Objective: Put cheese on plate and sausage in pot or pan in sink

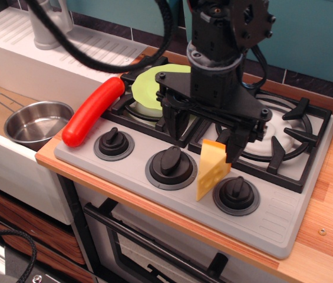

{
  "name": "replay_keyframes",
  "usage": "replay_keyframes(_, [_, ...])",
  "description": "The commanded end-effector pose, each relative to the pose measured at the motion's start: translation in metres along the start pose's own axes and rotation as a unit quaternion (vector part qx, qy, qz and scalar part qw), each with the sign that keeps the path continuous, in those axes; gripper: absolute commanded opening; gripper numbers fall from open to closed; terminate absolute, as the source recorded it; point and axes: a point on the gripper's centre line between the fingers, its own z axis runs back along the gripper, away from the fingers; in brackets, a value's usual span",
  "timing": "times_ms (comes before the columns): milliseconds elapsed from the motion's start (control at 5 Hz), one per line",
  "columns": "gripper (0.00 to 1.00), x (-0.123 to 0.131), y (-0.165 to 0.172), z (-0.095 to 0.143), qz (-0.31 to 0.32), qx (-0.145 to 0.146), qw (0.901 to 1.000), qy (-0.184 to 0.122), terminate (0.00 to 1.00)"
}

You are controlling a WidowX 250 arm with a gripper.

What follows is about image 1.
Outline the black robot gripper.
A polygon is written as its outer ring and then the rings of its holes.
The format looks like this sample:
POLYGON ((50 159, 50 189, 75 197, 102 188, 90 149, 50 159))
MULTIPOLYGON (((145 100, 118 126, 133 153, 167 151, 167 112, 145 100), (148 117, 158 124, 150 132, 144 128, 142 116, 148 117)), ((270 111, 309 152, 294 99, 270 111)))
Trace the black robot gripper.
POLYGON ((157 99, 169 135, 178 140, 186 130, 190 115, 202 117, 219 126, 219 143, 225 145, 226 163, 236 163, 249 142, 265 128, 272 112, 255 98, 255 87, 242 81, 246 50, 208 50, 189 43, 189 73, 157 73, 160 85, 157 99))

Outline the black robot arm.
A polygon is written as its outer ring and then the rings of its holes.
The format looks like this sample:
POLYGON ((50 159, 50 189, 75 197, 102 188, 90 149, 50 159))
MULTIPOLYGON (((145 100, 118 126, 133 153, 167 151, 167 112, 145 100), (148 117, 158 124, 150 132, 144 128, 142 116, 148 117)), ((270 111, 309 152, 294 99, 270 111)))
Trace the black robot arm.
POLYGON ((275 17, 267 1, 192 1, 192 37, 187 46, 189 73, 161 72, 157 99, 169 135, 179 139, 190 116, 229 129, 226 161, 235 163, 249 142, 262 140, 271 111, 256 97, 263 82, 243 82, 252 51, 262 66, 258 44, 272 35, 275 17))

